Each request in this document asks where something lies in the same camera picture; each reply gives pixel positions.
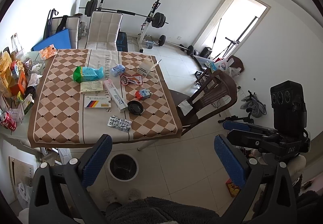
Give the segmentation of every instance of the chair backrest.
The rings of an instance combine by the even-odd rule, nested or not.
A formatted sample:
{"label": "chair backrest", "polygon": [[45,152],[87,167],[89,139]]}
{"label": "chair backrest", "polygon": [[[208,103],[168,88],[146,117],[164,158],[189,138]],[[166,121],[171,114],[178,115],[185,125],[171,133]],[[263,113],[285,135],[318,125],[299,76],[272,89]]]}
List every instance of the chair backrest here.
{"label": "chair backrest", "polygon": [[116,43],[122,14],[94,11],[88,30],[88,42]]}
{"label": "chair backrest", "polygon": [[[59,26],[60,22],[62,21],[63,17],[53,17],[52,23],[50,25],[50,35],[56,33],[56,29]],[[66,20],[66,29],[68,29],[69,40],[71,42],[72,49],[79,48],[79,25],[80,25],[80,17],[78,16],[68,16]]]}
{"label": "chair backrest", "polygon": [[[200,99],[193,103],[194,99],[205,88],[208,88],[208,90]],[[202,86],[190,97],[188,102],[192,105],[193,109],[198,112],[207,105],[227,95],[231,98],[230,102],[232,103],[231,105],[233,105],[237,101],[237,87],[235,81],[226,73],[217,70],[213,72]]]}

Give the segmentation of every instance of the green snack bag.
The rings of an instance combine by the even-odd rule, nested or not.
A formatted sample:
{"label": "green snack bag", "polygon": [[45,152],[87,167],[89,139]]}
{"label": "green snack bag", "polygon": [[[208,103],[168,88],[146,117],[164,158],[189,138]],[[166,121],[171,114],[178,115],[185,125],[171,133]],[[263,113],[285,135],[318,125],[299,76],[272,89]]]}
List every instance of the green snack bag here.
{"label": "green snack bag", "polygon": [[73,80],[78,83],[95,81],[101,79],[103,75],[103,67],[100,67],[100,69],[94,69],[78,66],[73,73]]}

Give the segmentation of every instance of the table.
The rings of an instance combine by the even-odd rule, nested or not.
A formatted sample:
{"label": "table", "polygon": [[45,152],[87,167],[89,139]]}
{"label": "table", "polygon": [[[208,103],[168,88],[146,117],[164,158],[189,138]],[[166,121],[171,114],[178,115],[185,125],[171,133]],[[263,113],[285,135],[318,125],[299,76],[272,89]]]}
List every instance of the table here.
{"label": "table", "polygon": [[[126,67],[126,75],[134,75],[140,62],[156,63],[154,56],[141,53],[107,50],[63,49],[46,63],[44,75],[37,86],[35,104],[23,123],[10,136],[27,137],[31,146],[56,148],[91,147],[108,134],[114,143],[180,137],[182,125],[175,104],[164,81],[159,66],[144,78],[142,86],[122,86],[119,76],[110,76],[110,68],[118,63]],[[122,97],[128,102],[134,99],[134,92],[148,88],[153,95],[141,101],[145,111],[136,116],[128,110],[120,113],[111,100],[111,109],[84,109],[84,94],[80,85],[72,81],[74,69],[79,66],[104,67],[103,79],[110,78]],[[111,115],[132,121],[129,133],[107,126]]]}

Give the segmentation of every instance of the dumbbell handle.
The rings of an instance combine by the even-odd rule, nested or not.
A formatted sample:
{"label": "dumbbell handle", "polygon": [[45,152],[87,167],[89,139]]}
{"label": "dumbbell handle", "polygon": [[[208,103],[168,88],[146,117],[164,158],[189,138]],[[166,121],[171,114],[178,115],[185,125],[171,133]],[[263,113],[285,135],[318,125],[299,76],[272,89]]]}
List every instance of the dumbbell handle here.
{"label": "dumbbell handle", "polygon": [[129,12],[129,11],[124,11],[124,10],[115,10],[115,9],[108,9],[108,8],[101,8],[101,10],[106,10],[106,11],[113,11],[113,12],[117,12],[120,14],[127,14],[127,15],[139,15],[142,17],[146,17],[146,18],[152,18],[150,16],[146,16],[146,15],[141,15],[141,14],[136,14],[134,12]]}

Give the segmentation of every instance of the black trash bag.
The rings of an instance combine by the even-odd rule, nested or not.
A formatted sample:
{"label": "black trash bag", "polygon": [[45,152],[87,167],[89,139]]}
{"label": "black trash bag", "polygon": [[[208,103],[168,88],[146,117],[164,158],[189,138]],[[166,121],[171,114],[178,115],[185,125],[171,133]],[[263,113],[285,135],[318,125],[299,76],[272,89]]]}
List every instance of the black trash bag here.
{"label": "black trash bag", "polygon": [[137,164],[131,156],[118,154],[111,159],[110,171],[117,179],[129,180],[137,172]]}

